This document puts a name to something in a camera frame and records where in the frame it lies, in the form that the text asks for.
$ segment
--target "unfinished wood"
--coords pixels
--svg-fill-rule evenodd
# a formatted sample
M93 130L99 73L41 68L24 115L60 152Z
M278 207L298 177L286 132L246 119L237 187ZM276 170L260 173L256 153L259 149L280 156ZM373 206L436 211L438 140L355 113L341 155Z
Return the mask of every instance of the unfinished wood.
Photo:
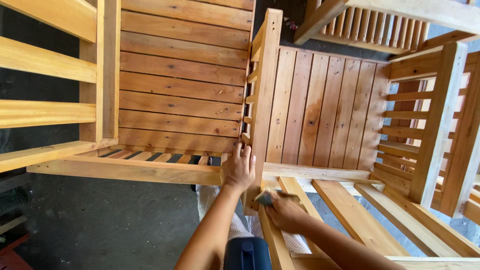
M295 32L294 43L302 45L318 33L324 26L336 18L340 13L347 9L344 0L331 0L313 12L313 14L306 18L303 24Z
M105 139L101 142L74 141L69 143L32 148L27 150L0 154L0 172L5 172L32 164L76 155L99 148L117 144L116 139Z
M408 194L414 202L426 208L432 204L443 148L448 139L466 57L467 45L464 43L448 43L442 50L438 76L433 89L435 95L432 97L425 124L425 130L428 132L423 135Z
M229 152L237 138L119 128L119 144Z
M458 253L457 256L480 257L479 247L421 205L410 202L406 196L399 194L397 191L389 187L385 188L384 194L397 203L410 216L414 217L422 225L427 227L433 234L445 242L445 244L451 247L456 253Z
M357 189L395 227L408 237L425 255L430 257L459 257L428 228L415 220L401 205L397 205L387 195L370 184L356 184Z
M340 183L314 180L312 185L353 239L383 256L409 256L402 245Z
M124 51L120 53L120 70L235 86L245 84L242 69Z
M278 55L275 95L272 104L272 116L270 119L266 154L267 162L282 162L283 142L287 125L288 103L290 101L295 56L295 51L286 49L281 49Z
M137 92L242 103L243 87L120 72L120 88Z
M125 31L248 50L247 31L129 11L122 11L121 19Z
M167 162L167 161L170 160L170 158L172 158L172 154L163 153L160 156L158 156L158 158L154 159L153 161L155 161L155 162Z
M175 184L220 185L220 167L70 156L27 167L28 172Z
M309 90L303 116L303 126L300 138L299 165L313 165L315 142L317 140L318 123L324 97L324 87L328 69L329 57L320 54L313 55Z
M301 177L308 179L321 179L325 176L342 177L352 179L365 179L368 180L370 173L367 171L357 170L344 170L344 169L331 169L320 168L312 166L300 166L290 164L278 164L278 163L264 163L264 175L285 176L285 177Z
M250 31L252 12L189 0L123 0L122 9Z
M380 140L380 129L382 128L384 118L382 112L386 108L386 96L390 90L390 65L378 64L375 70L375 80L372 85L372 94L365 121L362 145L358 170L365 170L372 167L375 162L377 145Z
M95 64L0 37L0 67L95 83Z
M120 49L245 69L248 52L165 37L121 32Z
M95 104L0 99L0 128L95 122Z
M410 139L417 139L417 140L421 140L423 138L423 129L403 127L403 126L384 125L380 133L389 135L389 136L410 138Z
M119 118L119 127L227 137L237 137L240 128L237 121L134 110L120 110Z
M394 157L394 156L390 156L390 155L387 155L387 154L384 154L384 153L377 153L377 158L392 161L396 164L404 165L404 166L407 166L407 167L415 168L415 162L413 162L413 161L398 158L398 157Z
M297 164L302 120L305 112L305 100L307 99L310 68L313 54L309 52L297 52L295 70L293 73L290 104L283 144L282 163Z
M358 6L411 19L427 21L474 34L480 34L477 7L450 0L348 0L348 6Z
M328 167L344 66L344 58L330 57L313 159L315 167Z
M471 76L469 92L462 108L463 116L456 130L456 142L444 189L440 211L460 218L467 203L480 163L480 62Z
M123 90L120 91L120 108L236 121L241 119L240 104L161 96Z
M338 100L339 105L336 112L330 158L328 159L329 168L343 168L345 145L348 139L348 128L352 116L359 72L360 61L347 59L343 71L340 98Z
M275 224L273 224L272 219L267 215L263 205L258 207L258 218L262 226L264 239L268 243L268 249L270 250L272 268L294 270L295 268L293 267L290 253L283 239L282 231L275 227Z
M387 154L418 160L419 147L394 141L380 140L378 150Z
M1 0L0 4L89 42L96 42L96 8L85 0Z
M22 215L12 221L9 221L8 223L0 226L0 234L3 234L4 232L7 232L8 230L20 225L23 223L25 220L27 220L27 217Z
M355 101L353 102L352 116L345 147L343 169L355 170L357 168L375 67L376 64L365 61L360 65Z
M244 214L254 215L258 203L253 199L260 193L262 183L263 161L266 156L268 127L272 111L272 99L275 86L275 70L280 42L281 10L267 9L264 20L263 45L260 48L258 79L255 82L255 106L251 117L255 119L251 127L252 154L256 156L255 181L241 196Z

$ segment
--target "finger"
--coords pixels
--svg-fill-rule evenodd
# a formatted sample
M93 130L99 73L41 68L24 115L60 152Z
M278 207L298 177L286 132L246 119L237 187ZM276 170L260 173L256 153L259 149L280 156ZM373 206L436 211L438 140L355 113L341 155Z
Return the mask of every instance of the finger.
M241 142L237 142L237 145L235 146L235 149L233 150L233 157L234 158L239 158L240 157L240 152L241 152Z

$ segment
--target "wooden slat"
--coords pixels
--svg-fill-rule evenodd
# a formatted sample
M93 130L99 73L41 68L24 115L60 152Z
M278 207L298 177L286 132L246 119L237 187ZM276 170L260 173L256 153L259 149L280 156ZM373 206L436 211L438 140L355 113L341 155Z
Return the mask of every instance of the wooden slat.
M120 72L120 88L137 92L226 101L240 104L243 100L243 87L131 72Z
M235 86L245 84L242 69L130 52L120 53L120 70Z
M172 158L172 154L163 153L160 156L158 156L158 158L154 159L153 161L155 161L155 162L167 162L167 161L170 160L170 158Z
M95 104L0 99L0 128L95 122Z
M240 128L240 125L237 121L225 121L134 110L120 110L119 118L119 127L227 137L237 137L239 133L238 130Z
M312 185L353 239L383 256L409 256L402 245L340 183L314 180Z
M448 43L442 50L433 89L435 95L430 103L429 117L425 124L428 132L423 135L408 194L414 202L426 208L432 204L442 162L443 144L450 131L466 57L467 45L464 43Z
M384 113L385 118L396 118L396 119L427 119L427 111L392 111L388 110Z
M318 123L324 97L324 87L328 69L329 57L320 54L313 55L309 91L305 105L305 115L300 139L299 165L313 165L315 142L317 140Z
M220 185L220 167L70 156L27 167L28 172L176 184Z
M344 0L332 0L321 5L297 29L294 43L297 45L305 43L305 41L318 33L324 26L346 10L347 7Z
M410 138L410 139L417 139L417 140L421 140L423 138L423 129L403 127L403 126L384 125L380 133L389 135L389 136Z
M119 128L119 143L211 152L229 152L237 138Z
M392 188L386 187L384 193L391 200L396 202L402 209L404 209L409 215L418 220L422 225L427 227L433 234L451 247L456 253L459 254L459 256L480 257L479 247L462 236L448 224L440 220L433 213L421 205L410 202L406 196L399 194Z
M120 41L120 49L123 51L166 56L243 69L247 67L248 52L245 50L125 31L121 32Z
M388 154L406 157L408 159L414 160L417 160L419 153L418 146L385 140L380 140L380 143L378 144L378 150Z
M415 220L401 205L397 205L387 195L370 184L356 184L355 189L375 208L408 237L425 255L433 257L459 257L428 228Z
M236 121L241 119L240 113L237 113L241 111L241 105L239 104L161 96L123 90L120 91L120 108Z
M96 8L84 0L1 0L0 4L63 32L96 42Z
M375 162L376 149L380 140L379 131L384 121L382 112L385 111L386 96L390 89L389 74L390 65L377 64L363 132L358 170L369 169Z
M129 11L122 11L121 20L121 29L125 31L234 49L248 49L250 33L247 31Z
M105 139L101 142L74 141L69 143L32 148L16 152L0 154L0 172L5 172L32 164L53 159L60 159L99 148L117 144L116 139Z
M282 162L283 141L287 125L288 103L293 80L296 52L281 49L278 56L275 95L267 145L267 162Z
M343 169L355 170L357 168L361 138L365 126L370 93L372 91L373 77L375 75L375 67L375 64L369 62L362 62L360 65L359 80L355 92L355 101L353 102L350 128L345 147Z
M344 66L344 58L330 57L313 159L316 167L328 167Z
M348 139L348 129L350 127L359 72L360 61L347 59L343 71L342 87L336 111L330 158L328 159L329 168L343 168L345 145Z
M297 164L298 161L300 134L302 130L303 114L305 112L305 100L307 99L312 57L313 54L310 52L297 52L290 94L290 104L288 106L282 163Z
M123 0L122 9L250 31L252 12L188 0Z
M0 37L0 67L65 79L96 82L96 65L50 50Z

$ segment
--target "concrete floor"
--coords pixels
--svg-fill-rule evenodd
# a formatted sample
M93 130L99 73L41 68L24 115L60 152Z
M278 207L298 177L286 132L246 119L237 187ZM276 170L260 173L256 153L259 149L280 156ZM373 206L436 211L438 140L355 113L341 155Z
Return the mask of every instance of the concrete floor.
M296 25L304 17L305 0L257 0L258 31L267 7L284 10ZM78 39L10 9L0 9L0 35L73 57ZM430 37L445 31L432 27ZM293 46L292 32L282 27L281 44ZM388 55L366 49L309 40L305 49L368 59ZM478 43L470 51L478 50ZM71 80L0 70L0 98L78 102L78 83ZM0 153L78 139L77 125L0 129ZM198 224L195 193L188 185L160 184L25 173L0 181L0 192L15 184L32 190L20 207L30 239L16 251L34 269L172 269ZM308 194L325 222L343 233L318 194ZM424 256L395 226L362 197L368 211L413 256ZM479 226L463 218L447 223L476 244Z

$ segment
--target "blue object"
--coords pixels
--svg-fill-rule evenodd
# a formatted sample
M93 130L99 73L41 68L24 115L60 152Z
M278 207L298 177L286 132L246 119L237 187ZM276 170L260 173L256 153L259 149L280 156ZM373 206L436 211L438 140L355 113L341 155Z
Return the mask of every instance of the blue object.
M227 243L224 270L272 270L268 244L260 237L234 238Z

